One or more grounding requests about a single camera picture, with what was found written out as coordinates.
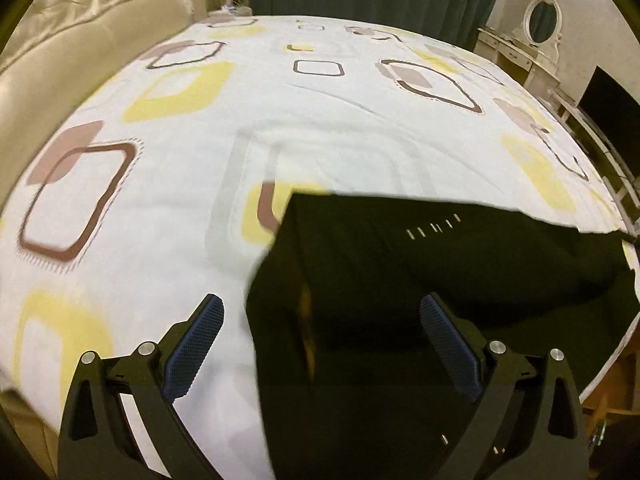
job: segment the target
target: oval mirror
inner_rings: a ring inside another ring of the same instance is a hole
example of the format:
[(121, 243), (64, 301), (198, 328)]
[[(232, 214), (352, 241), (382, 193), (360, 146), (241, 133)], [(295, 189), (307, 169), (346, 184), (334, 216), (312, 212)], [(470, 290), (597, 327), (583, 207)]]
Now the oval mirror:
[(535, 43), (544, 43), (551, 38), (558, 23), (556, 7), (540, 1), (529, 17), (529, 36)]

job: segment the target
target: textured blue pad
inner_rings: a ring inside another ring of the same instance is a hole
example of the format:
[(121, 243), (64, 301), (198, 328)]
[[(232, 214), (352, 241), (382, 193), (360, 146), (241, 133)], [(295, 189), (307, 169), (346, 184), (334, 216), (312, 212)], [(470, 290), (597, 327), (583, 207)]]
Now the textured blue pad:
[(167, 402), (187, 394), (224, 319), (222, 300), (212, 296), (166, 362), (162, 395)]
[(420, 302), (420, 322), (456, 390), (475, 402), (482, 393), (480, 363), (432, 296)]

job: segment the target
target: bed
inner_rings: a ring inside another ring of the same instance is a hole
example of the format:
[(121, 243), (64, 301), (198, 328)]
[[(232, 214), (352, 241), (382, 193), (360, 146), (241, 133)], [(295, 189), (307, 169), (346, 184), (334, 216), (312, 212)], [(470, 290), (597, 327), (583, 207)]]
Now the bed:
[(3, 170), (15, 185), (0, 223), (0, 370), (54, 428), (85, 350), (129, 354), (214, 293), (224, 326), (175, 407), (224, 478), (272, 478), (244, 295), (294, 190), (625, 229), (566, 130), (481, 57), (331, 18), (183, 20), (88, 98), (66, 99), (44, 145)]

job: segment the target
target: drawer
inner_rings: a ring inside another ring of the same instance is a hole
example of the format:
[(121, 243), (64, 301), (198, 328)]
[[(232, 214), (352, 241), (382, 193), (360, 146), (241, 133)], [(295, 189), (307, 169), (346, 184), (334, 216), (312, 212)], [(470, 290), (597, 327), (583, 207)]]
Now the drawer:
[(498, 52), (500, 52), (509, 61), (523, 67), (525, 70), (531, 69), (532, 61), (517, 50), (513, 50), (505, 44), (500, 44), (498, 45)]
[(488, 34), (485, 34), (484, 32), (480, 32), (480, 34), (478, 34), (478, 40), (482, 41), (483, 43), (486, 43), (487, 45), (492, 46), (493, 48), (498, 48), (498, 44), (500, 43), (500, 41), (496, 40), (495, 38), (492, 38), (491, 36), (489, 36)]

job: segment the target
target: black garment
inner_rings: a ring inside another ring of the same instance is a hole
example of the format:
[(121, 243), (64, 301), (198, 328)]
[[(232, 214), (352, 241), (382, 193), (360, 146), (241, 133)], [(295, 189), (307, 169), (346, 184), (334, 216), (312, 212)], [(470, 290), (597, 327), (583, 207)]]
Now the black garment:
[(276, 478), (429, 477), (474, 408), (420, 326), (429, 292), (488, 340), (563, 350), (581, 391), (640, 309), (624, 236), (473, 204), (294, 195), (246, 302)]

